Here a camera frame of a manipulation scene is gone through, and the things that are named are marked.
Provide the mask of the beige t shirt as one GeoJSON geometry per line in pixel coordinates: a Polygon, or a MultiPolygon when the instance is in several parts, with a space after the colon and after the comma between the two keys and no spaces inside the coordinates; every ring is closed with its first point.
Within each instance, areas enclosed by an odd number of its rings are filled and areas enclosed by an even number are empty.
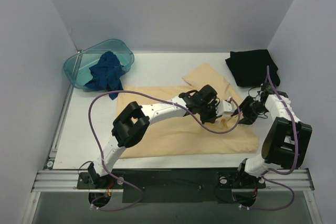
{"type": "MultiPolygon", "coordinates": [[[[139,105],[154,103],[153,100],[134,94],[135,92],[168,100],[183,92],[200,90],[207,84],[216,90],[217,96],[221,100],[232,97],[237,103],[242,102],[242,98],[229,82],[207,63],[185,75],[183,80],[186,82],[184,86],[125,86],[125,89],[132,91],[132,93],[118,95],[117,112],[120,113],[132,101],[136,101],[139,105]]],[[[257,151],[259,138],[251,127],[239,124],[233,131],[227,134],[223,133],[234,126],[236,121],[236,116],[225,115],[217,119],[214,124],[207,123],[208,129],[205,130],[190,115],[164,120],[150,126],[141,142],[126,149],[121,157],[235,154],[257,151]]]]}

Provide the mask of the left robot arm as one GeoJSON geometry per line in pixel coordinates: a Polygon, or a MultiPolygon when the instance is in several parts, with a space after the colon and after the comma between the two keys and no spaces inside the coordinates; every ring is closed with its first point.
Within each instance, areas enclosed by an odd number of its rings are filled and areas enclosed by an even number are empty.
{"type": "Polygon", "coordinates": [[[198,123],[214,123],[224,114],[223,101],[217,97],[217,92],[209,85],[201,90],[183,92],[169,100],[162,100],[149,95],[123,90],[123,93],[136,94],[156,101],[155,104],[139,105],[136,101],[129,103],[112,123],[111,137],[105,147],[102,147],[93,128],[91,110],[89,107],[89,125],[97,142],[100,157],[89,165],[89,182],[95,188],[103,188],[108,182],[108,173],[121,154],[137,145],[144,137],[150,125],[171,118],[187,115],[199,115],[198,123]]]}

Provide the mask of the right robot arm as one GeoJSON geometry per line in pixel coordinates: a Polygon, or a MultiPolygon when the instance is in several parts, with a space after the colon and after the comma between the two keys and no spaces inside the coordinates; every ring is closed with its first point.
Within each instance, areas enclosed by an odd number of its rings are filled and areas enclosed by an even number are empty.
{"type": "Polygon", "coordinates": [[[263,142],[261,153],[241,162],[234,174],[235,183],[248,186],[253,177],[269,171],[288,175],[299,168],[305,158],[312,134],[312,127],[293,112],[285,92],[277,91],[270,83],[263,83],[259,98],[248,95],[233,115],[242,115],[239,124],[251,125],[257,118],[269,113],[272,125],[263,142]]]}

